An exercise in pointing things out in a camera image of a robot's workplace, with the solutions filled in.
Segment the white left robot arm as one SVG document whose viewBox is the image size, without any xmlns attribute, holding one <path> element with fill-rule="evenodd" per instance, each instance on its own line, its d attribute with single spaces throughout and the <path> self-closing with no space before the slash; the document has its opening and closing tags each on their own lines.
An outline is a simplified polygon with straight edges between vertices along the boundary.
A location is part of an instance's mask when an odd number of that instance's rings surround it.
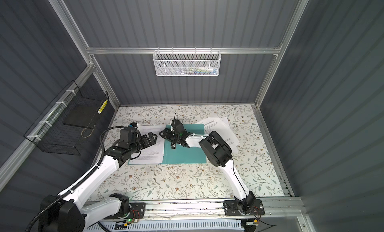
<svg viewBox="0 0 384 232">
<path fill-rule="evenodd" d="M 26 231 L 35 223 L 39 232 L 82 232 L 109 216 L 123 219 L 133 214 L 130 200 L 121 194 L 86 206 L 91 194 L 116 172 L 132 155 L 156 144 L 158 136 L 152 132 L 141 134 L 135 123 L 119 126 L 120 139 L 108 149 L 102 149 L 99 161 L 83 176 L 56 196 L 48 195 L 41 203 L 40 212 L 30 221 Z"/>
</svg>

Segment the printed white paper sheet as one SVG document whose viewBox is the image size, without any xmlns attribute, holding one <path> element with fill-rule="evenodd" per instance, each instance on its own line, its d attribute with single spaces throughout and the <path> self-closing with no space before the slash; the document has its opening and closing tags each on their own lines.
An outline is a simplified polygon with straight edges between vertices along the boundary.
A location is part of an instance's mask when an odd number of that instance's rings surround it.
<svg viewBox="0 0 384 232">
<path fill-rule="evenodd" d="M 141 154 L 134 159 L 139 153 L 133 154 L 130 165 L 146 165 L 146 164 L 162 164 L 165 152 L 165 139 L 159 136 L 159 133 L 166 128 L 165 125 L 140 125 L 138 129 L 142 135 L 148 136 L 150 140 L 146 143 L 148 147 L 141 150 Z"/>
</svg>

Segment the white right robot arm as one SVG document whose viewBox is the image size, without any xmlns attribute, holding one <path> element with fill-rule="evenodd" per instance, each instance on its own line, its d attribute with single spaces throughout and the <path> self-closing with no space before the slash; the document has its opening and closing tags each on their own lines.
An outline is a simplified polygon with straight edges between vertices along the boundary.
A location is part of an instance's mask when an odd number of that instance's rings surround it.
<svg viewBox="0 0 384 232">
<path fill-rule="evenodd" d="M 185 148 L 201 148 L 209 162 L 219 168 L 229 182 L 239 212 L 243 215 L 259 215 L 254 208 L 256 197 L 240 177 L 235 168 L 232 149 L 218 132 L 212 131 L 208 135 L 191 133 L 181 121 L 173 119 L 171 127 L 163 129 L 159 135 L 169 141 L 172 148 L 177 144 Z"/>
</svg>

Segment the teal file folder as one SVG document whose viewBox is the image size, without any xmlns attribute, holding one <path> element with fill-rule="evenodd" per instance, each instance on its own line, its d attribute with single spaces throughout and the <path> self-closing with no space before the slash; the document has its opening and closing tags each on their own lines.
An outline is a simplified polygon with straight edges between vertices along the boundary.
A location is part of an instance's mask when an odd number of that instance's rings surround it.
<svg viewBox="0 0 384 232">
<path fill-rule="evenodd" d="M 159 136 L 162 129 L 171 128 L 170 125 L 139 125 L 139 131 L 142 134 L 149 132 L 158 135 L 157 143 L 147 149 L 142 150 L 141 155 L 130 160 L 130 165 L 147 165 L 147 164 L 205 164 L 207 157 L 201 148 L 186 148 L 177 144 L 175 149 L 171 149 L 171 143 Z M 203 124 L 184 124 L 184 128 L 188 132 L 202 135 L 205 133 Z"/>
</svg>

